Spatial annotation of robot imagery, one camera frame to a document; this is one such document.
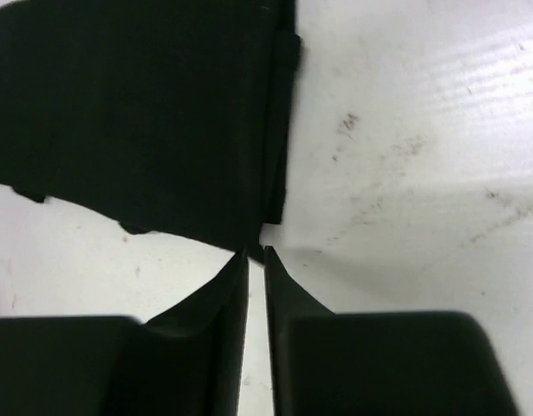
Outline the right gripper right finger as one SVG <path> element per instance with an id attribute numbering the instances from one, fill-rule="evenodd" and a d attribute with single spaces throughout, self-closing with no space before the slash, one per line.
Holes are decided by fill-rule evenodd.
<path id="1" fill-rule="evenodd" d="M 339 314 L 264 254 L 277 415 L 515 415 L 483 328 L 458 311 Z"/>

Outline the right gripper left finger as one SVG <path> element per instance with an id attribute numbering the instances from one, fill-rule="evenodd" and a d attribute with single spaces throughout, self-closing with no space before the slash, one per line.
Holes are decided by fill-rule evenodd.
<path id="1" fill-rule="evenodd" d="M 234 415 L 249 262 L 148 322 L 129 316 L 0 318 L 0 415 Z"/>

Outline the black tank top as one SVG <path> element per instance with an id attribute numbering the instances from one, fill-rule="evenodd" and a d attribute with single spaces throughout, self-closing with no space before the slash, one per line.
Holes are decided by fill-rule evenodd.
<path id="1" fill-rule="evenodd" d="M 285 200 L 292 1 L 0 7 L 0 184 L 255 258 Z"/>

